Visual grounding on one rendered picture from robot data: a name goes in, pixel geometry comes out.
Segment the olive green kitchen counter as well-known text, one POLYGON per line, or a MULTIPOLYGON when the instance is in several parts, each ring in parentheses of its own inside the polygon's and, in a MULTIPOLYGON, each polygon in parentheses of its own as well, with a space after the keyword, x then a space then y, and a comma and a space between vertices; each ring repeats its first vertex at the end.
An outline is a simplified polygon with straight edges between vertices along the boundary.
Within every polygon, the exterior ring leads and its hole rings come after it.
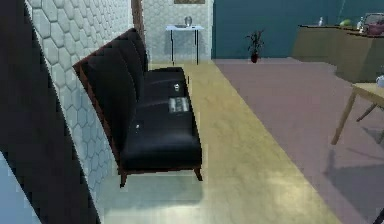
POLYGON ((324 62, 351 83, 375 82, 384 67, 384 36, 367 36, 351 28, 300 25, 291 57, 324 62))

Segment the grey patterned rectangular item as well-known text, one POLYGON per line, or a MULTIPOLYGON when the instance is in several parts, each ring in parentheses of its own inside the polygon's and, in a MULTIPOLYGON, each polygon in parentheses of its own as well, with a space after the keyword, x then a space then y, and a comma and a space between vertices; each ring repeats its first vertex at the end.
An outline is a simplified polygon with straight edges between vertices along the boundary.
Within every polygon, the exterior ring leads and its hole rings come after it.
POLYGON ((190 103, 187 97, 170 98, 168 105, 170 113, 182 113, 190 111, 190 103))

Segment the white side table black legs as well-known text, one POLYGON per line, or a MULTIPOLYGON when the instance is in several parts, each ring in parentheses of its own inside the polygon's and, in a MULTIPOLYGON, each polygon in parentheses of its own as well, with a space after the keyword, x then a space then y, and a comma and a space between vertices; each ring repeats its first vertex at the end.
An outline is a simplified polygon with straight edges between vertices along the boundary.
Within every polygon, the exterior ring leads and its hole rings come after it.
POLYGON ((172 64, 175 64, 174 58, 174 32, 193 32, 194 33, 194 45, 196 47, 196 64, 199 64, 199 32, 204 30, 204 27, 201 25, 167 25, 165 28, 166 31, 170 32, 170 41, 171 41, 171 61, 172 64))

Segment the dark red potted house plant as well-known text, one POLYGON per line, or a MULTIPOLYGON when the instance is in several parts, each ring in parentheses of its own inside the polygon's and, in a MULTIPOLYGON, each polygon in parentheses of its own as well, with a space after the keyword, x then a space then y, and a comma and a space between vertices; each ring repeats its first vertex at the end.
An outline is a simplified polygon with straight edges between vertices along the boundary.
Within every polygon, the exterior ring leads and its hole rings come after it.
POLYGON ((264 41, 262 40, 263 33, 263 30, 256 30, 247 36, 250 41, 248 51, 250 52, 250 60, 252 63, 256 63, 258 61, 259 51, 264 46, 264 41))

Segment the light wooden table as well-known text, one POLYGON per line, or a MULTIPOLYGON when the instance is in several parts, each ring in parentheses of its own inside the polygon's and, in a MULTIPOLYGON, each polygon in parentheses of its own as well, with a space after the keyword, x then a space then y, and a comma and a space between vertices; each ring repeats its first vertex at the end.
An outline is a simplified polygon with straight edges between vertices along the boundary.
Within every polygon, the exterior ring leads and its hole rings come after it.
POLYGON ((346 128, 352 126, 372 104, 384 106, 383 87, 378 87, 376 83, 351 84, 329 143, 336 145, 343 139, 347 135, 346 128))

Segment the dark red pot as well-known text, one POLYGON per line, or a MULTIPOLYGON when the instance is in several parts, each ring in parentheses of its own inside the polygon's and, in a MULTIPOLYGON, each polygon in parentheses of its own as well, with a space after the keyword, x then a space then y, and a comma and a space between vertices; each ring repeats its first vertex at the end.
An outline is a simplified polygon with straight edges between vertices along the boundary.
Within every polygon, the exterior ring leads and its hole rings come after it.
POLYGON ((377 23, 369 24, 367 27, 367 34, 373 36, 380 36, 384 32, 384 20, 377 23))

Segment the black sofa with wooden frame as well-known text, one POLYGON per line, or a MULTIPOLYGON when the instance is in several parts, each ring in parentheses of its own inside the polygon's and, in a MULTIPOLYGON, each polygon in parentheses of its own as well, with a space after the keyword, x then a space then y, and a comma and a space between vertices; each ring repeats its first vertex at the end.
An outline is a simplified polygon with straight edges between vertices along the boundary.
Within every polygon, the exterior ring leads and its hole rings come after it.
POLYGON ((202 146, 182 68, 150 70, 134 28, 73 68, 107 135, 121 185, 140 173, 192 170, 202 178, 202 146), (170 113, 168 102, 175 97, 187 97, 190 111, 170 113))

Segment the brown wooden door frame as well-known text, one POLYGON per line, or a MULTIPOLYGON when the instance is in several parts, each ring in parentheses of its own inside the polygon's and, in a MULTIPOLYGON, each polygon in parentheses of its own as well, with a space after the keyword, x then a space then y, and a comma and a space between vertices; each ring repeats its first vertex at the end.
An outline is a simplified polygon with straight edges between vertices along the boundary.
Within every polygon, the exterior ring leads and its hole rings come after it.
POLYGON ((145 40, 144 23, 142 15, 142 0, 131 0, 131 10, 134 28, 139 33, 142 40, 145 40))

